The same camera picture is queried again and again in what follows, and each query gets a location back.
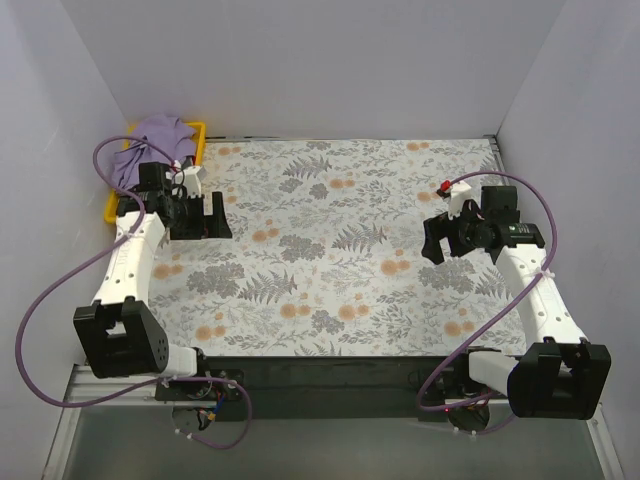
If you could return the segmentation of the purple t-shirt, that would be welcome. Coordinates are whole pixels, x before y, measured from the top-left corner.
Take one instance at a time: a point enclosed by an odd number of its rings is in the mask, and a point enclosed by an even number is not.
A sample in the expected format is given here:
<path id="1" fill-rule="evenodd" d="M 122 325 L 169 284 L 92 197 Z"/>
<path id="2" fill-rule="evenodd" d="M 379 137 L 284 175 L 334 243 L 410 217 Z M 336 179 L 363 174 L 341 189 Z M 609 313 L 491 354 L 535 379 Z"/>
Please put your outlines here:
<path id="1" fill-rule="evenodd" d="M 129 146 L 112 157 L 111 180 L 119 188 L 131 190 L 139 183 L 139 165 L 162 163 L 182 165 L 197 150 L 192 137 L 196 130 L 179 117 L 156 114 L 141 121 L 131 132 L 138 141 L 129 140 Z"/>

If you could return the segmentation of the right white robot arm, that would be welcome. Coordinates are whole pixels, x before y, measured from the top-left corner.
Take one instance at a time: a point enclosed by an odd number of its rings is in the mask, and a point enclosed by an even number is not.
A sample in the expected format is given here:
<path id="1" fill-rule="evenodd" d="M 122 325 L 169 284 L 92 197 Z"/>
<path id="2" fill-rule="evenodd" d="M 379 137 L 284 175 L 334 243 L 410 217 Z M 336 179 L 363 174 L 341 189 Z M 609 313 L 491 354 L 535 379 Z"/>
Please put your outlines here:
<path id="1" fill-rule="evenodd" d="M 453 257 L 482 249 L 514 294 L 527 350 L 520 359 L 492 350 L 467 350 L 452 373 L 454 389 L 475 397 L 486 387 L 504 395 L 519 418 L 588 420 L 610 367 L 608 349 L 591 343 L 574 322 L 545 262 L 544 239 L 523 223 L 513 186 L 486 186 L 475 202 L 464 181 L 444 182 L 438 194 L 447 212 L 425 221 L 425 258 L 443 263 L 441 240 Z"/>

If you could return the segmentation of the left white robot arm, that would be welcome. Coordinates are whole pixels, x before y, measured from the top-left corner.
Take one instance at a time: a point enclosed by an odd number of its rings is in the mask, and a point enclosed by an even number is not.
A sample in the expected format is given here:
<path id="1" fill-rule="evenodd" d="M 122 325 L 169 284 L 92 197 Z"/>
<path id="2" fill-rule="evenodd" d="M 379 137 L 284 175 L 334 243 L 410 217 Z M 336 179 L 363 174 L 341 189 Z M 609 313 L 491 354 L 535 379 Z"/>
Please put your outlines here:
<path id="1" fill-rule="evenodd" d="M 116 248 L 91 305 L 76 309 L 73 324 L 89 366 L 98 378 L 154 375 L 178 377 L 193 400 L 213 386 L 198 366 L 198 353 L 172 344 L 148 306 L 158 249 L 171 240 L 229 239 L 223 196 L 202 193 L 205 171 L 189 166 L 172 174 L 163 163 L 143 163 L 132 195 L 116 208 Z"/>

